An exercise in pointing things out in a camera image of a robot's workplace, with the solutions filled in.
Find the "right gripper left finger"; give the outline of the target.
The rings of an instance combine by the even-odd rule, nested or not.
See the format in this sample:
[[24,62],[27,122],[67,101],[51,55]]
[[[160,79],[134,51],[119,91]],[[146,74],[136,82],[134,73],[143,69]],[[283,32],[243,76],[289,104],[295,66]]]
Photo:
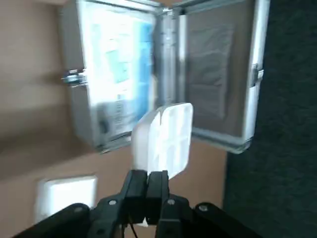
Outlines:
[[119,193],[101,199],[95,208],[74,203],[16,234],[17,238],[123,238],[136,209],[142,221],[141,203],[147,189],[147,172],[130,170]]

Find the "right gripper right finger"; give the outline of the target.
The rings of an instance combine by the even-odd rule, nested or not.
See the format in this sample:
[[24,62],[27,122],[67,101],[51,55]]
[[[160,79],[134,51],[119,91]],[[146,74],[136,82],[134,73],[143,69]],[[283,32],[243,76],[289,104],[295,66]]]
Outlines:
[[146,219],[157,238],[260,238],[261,235],[209,202],[195,207],[169,191],[167,171],[152,172],[146,192]]

